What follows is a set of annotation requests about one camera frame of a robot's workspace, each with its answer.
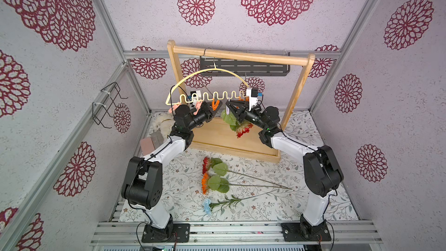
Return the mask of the orange clothespin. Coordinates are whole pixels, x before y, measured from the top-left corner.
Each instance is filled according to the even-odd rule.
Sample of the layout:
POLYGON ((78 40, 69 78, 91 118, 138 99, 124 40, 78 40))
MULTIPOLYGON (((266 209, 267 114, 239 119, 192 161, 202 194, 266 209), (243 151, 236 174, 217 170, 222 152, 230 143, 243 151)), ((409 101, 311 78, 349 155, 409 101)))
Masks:
POLYGON ((218 107, 220 106, 220 100, 215 100, 215 99, 213 99, 213 101, 212 101, 212 103, 211 103, 211 107, 212 107, 212 109, 213 110, 217 110, 218 109, 218 107))

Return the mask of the wooden clothes rack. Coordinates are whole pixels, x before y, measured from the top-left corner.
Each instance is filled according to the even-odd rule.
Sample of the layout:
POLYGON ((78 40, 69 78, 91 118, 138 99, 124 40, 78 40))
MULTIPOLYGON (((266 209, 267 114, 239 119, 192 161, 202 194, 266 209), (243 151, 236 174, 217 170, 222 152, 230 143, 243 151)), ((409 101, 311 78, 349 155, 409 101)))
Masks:
MULTIPOLYGON (((308 57, 267 55, 261 53, 247 53, 237 51, 212 50, 204 48, 193 48, 188 46, 179 46, 174 40, 167 43, 168 54, 174 69, 174 75, 177 80, 175 88, 184 88, 185 79, 180 79, 182 69, 180 66, 180 55, 204 56, 207 58, 216 58, 223 60, 235 60, 241 62, 257 62, 278 65, 296 65, 303 69, 299 75, 293 94, 290 98, 285 115, 282 118, 281 126, 283 128, 289 122, 296 106, 297 100, 302 93, 305 82, 310 74, 315 61, 315 54, 309 53, 308 57)), ((241 138, 237 138, 229 125, 224 123, 223 119, 218 118, 215 123, 206 123, 203 131, 198 131, 192 141, 191 147, 194 149, 218 152, 249 159, 257 159, 266 162, 277 163, 280 161, 279 151, 269 149, 267 146, 261 146, 257 132, 259 127, 253 127, 241 138)))

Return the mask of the red artificial flower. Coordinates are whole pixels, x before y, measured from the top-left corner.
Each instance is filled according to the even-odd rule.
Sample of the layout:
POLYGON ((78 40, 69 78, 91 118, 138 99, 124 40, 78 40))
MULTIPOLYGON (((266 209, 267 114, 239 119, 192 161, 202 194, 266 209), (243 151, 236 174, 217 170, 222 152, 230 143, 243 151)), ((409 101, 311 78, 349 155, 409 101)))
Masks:
MULTIPOLYGON (((236 98, 233 98, 232 100, 236 101, 249 101, 248 97, 246 97, 246 89, 248 86, 246 86, 243 82, 241 82, 239 86, 239 91, 236 98)), ((249 123, 247 121, 241 123, 238 122, 235 118, 235 116, 230 112, 230 110, 227 108, 228 114, 226 116, 222 116, 221 118, 223 121, 229 125, 230 129, 236 133, 237 138, 241 138, 244 134, 247 134, 250 132, 250 130, 253 128, 253 124, 249 123)))
POLYGON ((247 174, 243 174, 243 173, 238 173, 238 172, 232 171, 232 170, 229 169, 228 165, 226 163, 224 163, 220 158, 209 158, 209 157, 206 156, 203 159, 203 170, 202 170, 202 173, 206 174, 211 169, 213 170, 213 172, 215 172, 216 174, 218 174, 218 175, 220 175, 222 177, 226 176, 227 173, 233 173, 233 174, 237 174, 237 175, 241 175, 241 176, 244 176, 244 177, 251 178, 253 180, 266 182, 268 184, 272 184, 272 185, 274 185, 276 187, 279 187, 279 188, 285 188, 286 189, 285 186, 277 184, 275 182, 268 181, 268 180, 265 180, 265 179, 262 179, 262 178, 257 178, 257 177, 254 177, 252 175, 247 175, 247 174))

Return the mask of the orange artificial flower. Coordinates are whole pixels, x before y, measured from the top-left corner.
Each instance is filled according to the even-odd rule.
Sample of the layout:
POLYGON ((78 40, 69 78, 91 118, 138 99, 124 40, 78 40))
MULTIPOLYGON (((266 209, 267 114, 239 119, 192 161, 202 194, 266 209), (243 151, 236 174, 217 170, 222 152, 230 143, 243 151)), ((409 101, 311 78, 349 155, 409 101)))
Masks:
POLYGON ((251 185, 251 184, 235 184, 230 183, 226 178, 220 175, 208 175, 204 174, 202 178, 202 194, 207 195, 209 191, 217 191, 222 194, 229 192, 231 187, 253 187, 253 188, 270 188, 270 189, 285 189, 291 190, 291 188, 278 186, 278 185, 251 185))

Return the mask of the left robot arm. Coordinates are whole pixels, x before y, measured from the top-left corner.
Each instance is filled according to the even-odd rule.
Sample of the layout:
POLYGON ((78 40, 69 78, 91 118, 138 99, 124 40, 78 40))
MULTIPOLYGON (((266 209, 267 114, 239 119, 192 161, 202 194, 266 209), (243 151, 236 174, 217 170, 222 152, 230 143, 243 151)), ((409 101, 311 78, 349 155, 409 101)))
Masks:
POLYGON ((163 193, 163 167, 191 145, 193 129, 213 120, 222 102, 213 107, 203 101, 199 109, 180 105, 173 111, 174 124, 167 141, 144 157, 130 159, 121 188, 122 198, 149 218, 152 230, 163 238, 173 233, 173 216, 159 203, 163 193))

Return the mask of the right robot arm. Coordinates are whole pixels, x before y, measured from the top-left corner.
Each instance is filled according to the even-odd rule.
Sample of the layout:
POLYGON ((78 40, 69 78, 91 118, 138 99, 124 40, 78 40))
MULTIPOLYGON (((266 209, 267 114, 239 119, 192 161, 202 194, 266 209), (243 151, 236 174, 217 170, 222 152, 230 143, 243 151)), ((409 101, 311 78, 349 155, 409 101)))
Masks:
POLYGON ((304 180, 310 190, 307 207, 300 218, 300 232, 309 238, 317 231, 327 229, 325 213, 331 196, 338 194, 343 172, 332 148, 307 145, 287 135, 280 125, 278 108, 269 106, 262 110, 251 108, 246 101, 227 101, 226 109, 237 122, 247 121, 261 128, 260 141, 272 148, 303 161, 304 180))

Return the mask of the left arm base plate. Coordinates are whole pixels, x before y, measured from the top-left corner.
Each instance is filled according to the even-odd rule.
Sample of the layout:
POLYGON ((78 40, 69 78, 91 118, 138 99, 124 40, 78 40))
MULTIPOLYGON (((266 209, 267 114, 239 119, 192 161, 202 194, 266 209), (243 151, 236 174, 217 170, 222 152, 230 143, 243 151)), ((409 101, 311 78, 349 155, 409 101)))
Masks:
POLYGON ((141 238, 142 243, 187 243, 190 236, 190 224, 168 224, 166 228, 155 228, 147 224, 141 238))

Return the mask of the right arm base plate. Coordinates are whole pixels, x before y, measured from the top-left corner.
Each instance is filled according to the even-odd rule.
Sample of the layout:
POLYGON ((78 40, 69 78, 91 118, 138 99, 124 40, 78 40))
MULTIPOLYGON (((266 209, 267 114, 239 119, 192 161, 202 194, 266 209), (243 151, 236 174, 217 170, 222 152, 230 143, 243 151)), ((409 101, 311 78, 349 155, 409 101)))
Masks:
POLYGON ((282 223, 282 234, 285 242, 331 242, 332 237, 326 222, 317 226, 302 223, 282 223))

